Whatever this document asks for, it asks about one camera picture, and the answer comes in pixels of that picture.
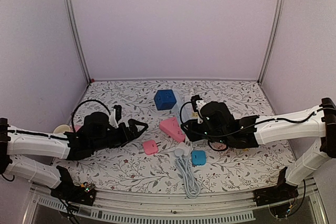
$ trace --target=white wall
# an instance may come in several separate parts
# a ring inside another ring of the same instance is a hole
[[[256,80],[276,0],[73,0],[95,79]]]
[[[64,0],[0,0],[0,10],[0,117],[51,132],[85,89]],[[0,188],[0,223],[21,223],[29,183],[0,177]]]
[[[336,102],[336,0],[285,0],[264,89],[277,113]],[[312,140],[291,141],[300,156]],[[330,223],[336,223],[336,161],[315,174]]]

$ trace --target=pink block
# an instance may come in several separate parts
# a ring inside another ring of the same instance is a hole
[[[147,155],[153,155],[159,151],[154,140],[148,140],[146,142],[143,142],[142,146]]]
[[[176,117],[161,121],[159,124],[159,128],[161,131],[163,131],[179,143],[185,140],[185,134],[181,130]]]

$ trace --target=vertical metal rail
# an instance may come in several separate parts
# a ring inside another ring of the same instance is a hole
[[[274,48],[274,43],[275,43],[275,39],[276,39],[278,27],[279,27],[280,16],[281,16],[281,12],[282,12],[282,7],[284,5],[284,1],[285,0],[277,0],[276,9],[275,9],[275,13],[274,13],[273,24],[272,24],[272,30],[271,30],[271,33],[270,33],[270,36],[269,36],[264,61],[262,63],[262,68],[261,68],[259,78],[258,78],[258,82],[259,82],[260,85],[262,85],[262,83],[265,79],[267,68],[268,68],[268,65],[269,65],[269,61],[270,61],[272,51],[273,51],[273,48]]]
[[[79,39],[78,29],[77,29],[76,20],[75,20],[75,14],[73,12],[74,7],[72,5],[72,0],[64,0],[64,1],[65,1],[66,10],[67,10],[67,13],[68,13],[71,32],[72,32],[73,40],[75,42],[76,51],[77,51],[78,59],[79,59],[79,62],[80,62],[80,66],[81,66],[83,75],[85,77],[85,80],[89,84],[91,78],[90,78],[87,63],[85,61],[82,45],[81,45],[80,39]]]

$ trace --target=floral tablecloth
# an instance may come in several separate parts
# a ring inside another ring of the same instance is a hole
[[[81,161],[56,159],[54,165],[67,168],[77,183],[95,183],[97,188],[140,193],[183,194],[182,176],[176,170],[177,142],[159,129],[161,120],[176,116],[173,111],[157,111],[153,98],[159,89],[173,89],[181,98],[190,92],[206,101],[225,102],[235,118],[252,114],[272,115],[272,110],[255,82],[242,81],[109,81],[94,82],[83,100],[98,99],[109,108],[122,105],[122,120],[146,122],[149,129],[124,148],[98,151]],[[75,124],[84,116],[104,108],[87,103],[78,110]],[[147,156],[142,143],[155,140],[159,152]],[[207,145],[195,145],[206,152],[207,163],[193,167],[202,193],[242,190],[273,185],[280,169],[294,162],[288,141],[259,148],[214,152]]]

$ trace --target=dark blue block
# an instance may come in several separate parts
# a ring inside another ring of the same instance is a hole
[[[158,110],[171,110],[176,104],[173,90],[158,90],[154,96],[154,102]]]

